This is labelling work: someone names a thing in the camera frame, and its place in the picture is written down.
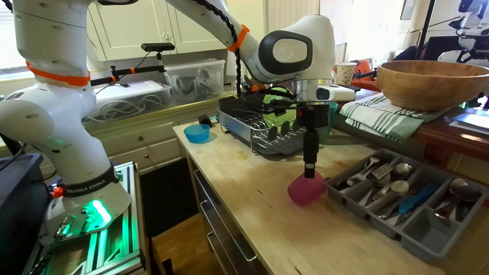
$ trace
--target window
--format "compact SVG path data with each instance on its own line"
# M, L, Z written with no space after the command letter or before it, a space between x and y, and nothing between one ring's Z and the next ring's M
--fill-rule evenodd
M24 58L16 52L13 14L0 3L0 75L24 70Z

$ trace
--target cutlery tray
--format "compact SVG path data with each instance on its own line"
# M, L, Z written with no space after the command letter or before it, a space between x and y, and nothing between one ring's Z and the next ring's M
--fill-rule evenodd
M383 197L366 203L371 189L377 186L375 180L346 185L351 176L365 169L371 157L379 159L380 163L388 163L389 168L394 168L397 163L409 163L412 166L409 174L400 176L392 169L388 177L383 177L383 182L389 183L403 177L409 185L404 195L397 195L389 191ZM400 241L412 255L430 263L446 257L489 194L485 186L463 179L473 195L470 202L455 200L456 195L449 191L453 179L456 179L456 176L447 171L382 148L328 179L327 188L333 200L342 203L360 218L368 220L372 227L386 237ZM401 223L397 223L400 217L398 211L406 209L404 206L409 205L408 202L412 202L412 195L417 198L417 203L414 203L406 215L401 215ZM435 209L447 202L455 202L453 205L456 206L453 211L444 215L446 218L437 217Z

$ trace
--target white cabinet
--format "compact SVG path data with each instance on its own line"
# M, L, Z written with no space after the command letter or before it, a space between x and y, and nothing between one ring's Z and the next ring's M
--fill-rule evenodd
M87 130L97 137L114 163L136 162L140 174L146 174L184 157L172 125L195 122L200 114L215 114L217 101L195 102L119 119L90 124Z
M90 44L99 43L100 50L94 49L94 53L100 61L143 56L142 43L172 43L163 0L143 0L120 6L91 3L88 20L91 20L87 24L88 40Z
M142 43L172 43L187 53L224 49L207 30L175 11L165 0L140 0L132 4L90 4L88 40L97 59L140 58Z
M177 53L224 49L210 32L168 4L171 30Z

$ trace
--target gray tray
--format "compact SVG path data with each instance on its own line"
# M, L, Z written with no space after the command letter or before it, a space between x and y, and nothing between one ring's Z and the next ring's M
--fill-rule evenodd
M408 218L404 218L400 224L395 224L398 217L397 214L389 218L380 218L382 211L386 209L389 203L398 202L398 197L395 197L394 194L388 194L380 200L363 205L368 192L374 186L372 182L362 182L348 188L340 188L346 186L343 183L348 177L363 169L369 157L383 159L383 162L388 162L389 166L394 166L398 162L411 163L414 166L414 171L404 180L408 180L409 186L412 186L412 192L417 192L426 185L432 185L435 188L435 191L426 200L423 200L423 203L415 206ZM441 220L435 217L434 209L447 198L449 183L455 177L456 176L427 163L382 148L374 154L365 157L363 160L354 163L348 169L342 171L340 174L331 177L327 182L327 188L328 195L333 200L345 205L345 208L348 208L357 217L368 220L372 227L375 227L386 237L398 240L400 244L412 255L426 263L430 263L437 258L446 257L446 253L458 240L460 234L467 227L489 194L485 186L464 179L472 188L479 191L479 197L470 205L469 211L460 221L453 215L455 211L447 220Z

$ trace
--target wooden countertop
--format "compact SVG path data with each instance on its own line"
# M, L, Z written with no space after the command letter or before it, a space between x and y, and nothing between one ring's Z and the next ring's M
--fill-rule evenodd
M183 148L270 273L443 273L325 194L296 206L287 185L302 172L301 154L268 160L218 127L207 143L189 143L184 127L174 127ZM319 150L317 171L331 177L372 151L334 131Z

